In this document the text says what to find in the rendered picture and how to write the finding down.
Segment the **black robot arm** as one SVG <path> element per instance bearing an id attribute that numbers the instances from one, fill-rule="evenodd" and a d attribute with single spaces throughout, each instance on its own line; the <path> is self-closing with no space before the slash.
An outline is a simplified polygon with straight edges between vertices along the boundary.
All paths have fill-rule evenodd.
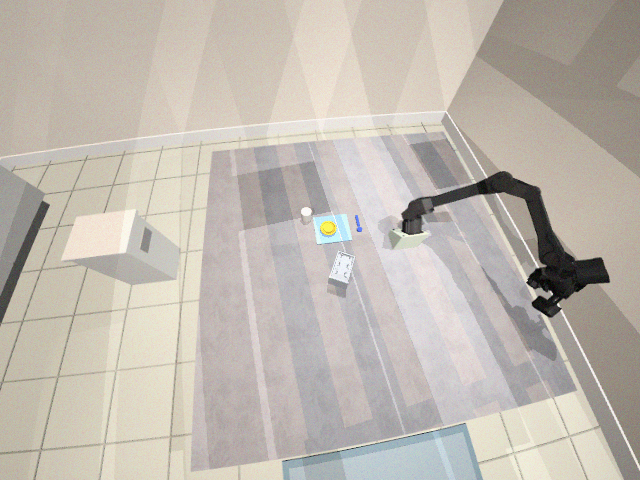
<path id="1" fill-rule="evenodd" d="M 526 282 L 534 289 L 541 288 L 548 293 L 548 284 L 555 289 L 570 286 L 572 278 L 581 284 L 610 283 L 610 278 L 601 257 L 575 260 L 564 251 L 559 239 L 553 232 L 546 212 L 541 189 L 521 180 L 515 179 L 511 173 L 498 172 L 476 184 L 461 187 L 441 195 L 423 197 L 409 202 L 401 213 L 402 230 L 408 235 L 421 234 L 422 216 L 434 211 L 435 207 L 455 202 L 474 195 L 489 195 L 505 192 L 523 198 L 533 220 L 538 237 L 539 261 L 546 267 L 536 268 Z"/>

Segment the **light blue square mat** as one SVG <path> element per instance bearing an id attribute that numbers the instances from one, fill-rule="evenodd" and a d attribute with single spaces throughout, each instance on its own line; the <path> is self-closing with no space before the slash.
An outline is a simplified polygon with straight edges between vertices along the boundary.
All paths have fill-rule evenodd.
<path id="1" fill-rule="evenodd" d="M 335 223 L 337 229 L 334 234 L 325 235 L 321 232 L 320 226 L 325 221 L 332 221 Z M 352 240 L 347 214 L 314 217 L 313 222 L 317 245 Z"/>

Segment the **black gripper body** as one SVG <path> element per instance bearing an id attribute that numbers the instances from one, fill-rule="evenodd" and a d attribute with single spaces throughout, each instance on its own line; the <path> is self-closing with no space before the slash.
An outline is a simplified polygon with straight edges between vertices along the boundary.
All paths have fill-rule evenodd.
<path id="1" fill-rule="evenodd" d="M 553 295 L 551 295 L 548 300 L 543 296 L 539 296 L 532 302 L 532 307 L 537 309 L 538 311 L 541 311 L 548 318 L 554 317 L 560 310 L 559 306 L 557 306 L 557 303 L 560 302 L 563 298 L 568 299 L 578 289 L 578 287 L 574 285 L 578 281 L 575 281 L 574 277 L 571 278 L 571 285 L 562 289 L 552 288 L 548 284 L 547 280 L 545 280 L 544 283 L 548 285 L 548 290 L 551 291 Z"/>

